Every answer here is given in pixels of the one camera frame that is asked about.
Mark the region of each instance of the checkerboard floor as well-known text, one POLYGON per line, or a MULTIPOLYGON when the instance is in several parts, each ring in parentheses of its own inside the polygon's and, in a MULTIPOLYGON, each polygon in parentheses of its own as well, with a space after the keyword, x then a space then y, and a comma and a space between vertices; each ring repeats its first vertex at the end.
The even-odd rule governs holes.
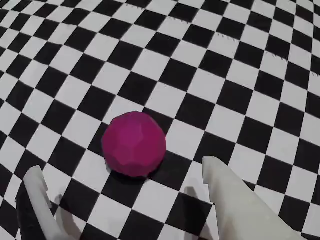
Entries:
POLYGON ((217 240, 205 155, 320 239, 319 75, 320 0, 0 0, 1 240, 35 165, 77 240, 217 240), (131 111, 166 133, 148 179, 102 157, 131 111))

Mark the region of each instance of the white square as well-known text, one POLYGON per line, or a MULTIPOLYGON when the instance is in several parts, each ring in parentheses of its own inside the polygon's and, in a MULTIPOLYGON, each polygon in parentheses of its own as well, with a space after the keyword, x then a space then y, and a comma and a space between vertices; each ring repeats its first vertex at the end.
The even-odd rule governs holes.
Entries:
POLYGON ((176 201, 178 191, 147 180, 133 205, 133 210, 165 223, 176 201))
POLYGON ((204 184, 202 178, 201 163, 196 161, 191 162, 191 166, 185 176, 180 192, 211 204, 208 185, 204 184))
POLYGON ((87 149, 101 122, 81 111, 76 111, 63 132, 63 136, 87 149))
POLYGON ((291 43, 294 29, 288 25, 283 24, 282 22, 273 20, 271 23, 270 34, 279 39, 282 39, 283 41, 286 41, 287 43, 291 43))
POLYGON ((174 119, 185 96, 184 91, 158 82, 145 106, 174 119))
POLYGON ((273 128, 266 154, 287 164, 293 165, 299 144, 299 137, 273 128))
POLYGON ((239 178, 257 184, 264 161, 264 154, 236 144, 228 166, 239 178))
POLYGON ((312 54, 307 52, 306 50, 291 44, 290 53, 289 53, 289 61, 294 63, 304 69, 311 69, 311 57, 312 54))
POLYGON ((106 62, 96 76, 92 85, 117 95, 129 74, 129 70, 106 62))
POLYGON ((26 45, 24 45, 20 54, 27 58, 34 59, 45 44, 45 40, 33 36, 26 45))
POLYGON ((50 66, 69 75, 81 58, 82 54, 82 52, 71 47, 62 46, 52 60, 50 66))
POLYGON ((320 237, 320 206, 310 204, 302 232, 305 234, 320 237))
POLYGON ((142 112, 143 109, 144 106, 141 106, 133 101, 129 101, 123 97, 116 96, 108 112, 106 113, 103 122, 109 125, 115 117, 134 111, 142 112))
POLYGON ((49 128, 39 125, 26 149, 47 163, 60 137, 49 128))
POLYGON ((169 16, 163 21, 162 25, 158 29, 158 32, 181 40, 189 27, 190 23, 179 21, 169 16))
POLYGON ((203 135, 203 130, 175 119, 166 135, 166 149, 193 160, 203 135))
POLYGON ((109 175, 110 170, 107 169, 105 159, 87 150, 76 168, 73 178, 101 193, 109 175))
POLYGON ((286 77, 288 62, 268 51, 263 54, 260 70, 284 80, 286 77))
POLYGON ((17 197, 17 193, 21 183, 22 183, 22 180, 20 178, 18 178, 16 175, 12 175, 12 178, 10 180, 10 183, 4 195, 4 199, 15 209, 17 208, 16 197, 17 197))
POLYGON ((280 102, 272 97, 254 91, 246 116, 269 126, 274 126, 280 102))
POLYGON ((224 78, 202 69, 197 69, 189 86, 188 93, 215 104, 224 83, 224 78))
POLYGON ((259 69, 237 60, 233 60, 226 79, 248 89, 254 90, 259 69))
POLYGON ((305 113, 300 138, 320 146, 320 119, 305 113))
POLYGON ((209 50, 233 59, 239 46, 239 41, 220 33, 215 33, 208 47, 209 50))
POLYGON ((293 166, 285 195, 310 203, 314 194, 317 176, 313 172, 293 166))
POLYGON ((132 25, 121 40, 123 42, 145 48, 155 34, 156 32, 151 29, 132 25))
POLYGON ((41 123, 53 101, 52 97, 35 89, 31 93, 22 112, 29 118, 41 123))
POLYGON ((24 152, 25 148, 8 136, 0 150, 0 164, 14 173, 24 152))
POLYGON ((244 120, 244 115, 215 105, 205 131, 236 143, 244 120))
POLYGON ((201 46, 197 46, 186 41, 181 41, 178 47, 175 49, 172 58, 198 68, 206 52, 207 50, 201 46))
POLYGON ((238 5, 229 3, 223 17, 246 24, 250 15, 250 10, 238 5))
POLYGON ((258 195, 268 207, 276 214, 279 215, 285 195, 268 188, 256 185, 254 189, 255 194, 258 195))
POLYGON ((0 99, 7 100, 17 82, 18 80, 14 76, 4 73, 0 78, 0 99))
POLYGON ((100 195, 88 223, 118 238, 129 217, 131 209, 104 195, 100 195))
POLYGON ((8 136, 20 115, 19 110, 4 102, 0 108, 0 131, 8 136))
POLYGON ((265 50, 269 34, 255 27, 246 25, 241 37, 241 42, 250 44, 256 48, 265 50))
POLYGON ((91 12, 79 24, 79 27, 98 33, 107 24, 107 22, 109 22, 109 20, 109 16, 91 12))
POLYGON ((57 93, 55 99, 69 107, 78 109, 90 87, 91 84, 69 75, 57 93))
POLYGON ((281 102, 293 108, 299 109, 302 112, 306 111, 308 91, 292 84, 291 82, 284 81, 281 102))
POLYGON ((221 20, 222 16, 200 9, 195 15, 192 24, 215 32, 221 20))
POLYGON ((134 24, 143 11, 143 8, 124 3, 112 17, 114 19, 134 24))
POLYGON ((132 71, 149 79, 158 81, 164 72, 169 57, 144 49, 136 61, 132 71))
POLYGON ((46 193, 50 201, 59 205, 61 201, 59 196, 65 194, 71 177, 48 163, 43 169, 43 176, 49 189, 46 193))

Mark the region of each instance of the faceted ball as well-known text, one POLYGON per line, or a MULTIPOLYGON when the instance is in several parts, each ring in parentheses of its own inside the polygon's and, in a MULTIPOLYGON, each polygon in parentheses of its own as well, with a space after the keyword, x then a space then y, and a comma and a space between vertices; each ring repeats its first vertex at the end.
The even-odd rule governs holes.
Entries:
POLYGON ((154 171, 166 153, 166 135, 149 115, 138 111, 114 118, 102 137, 109 167, 130 177, 154 171))

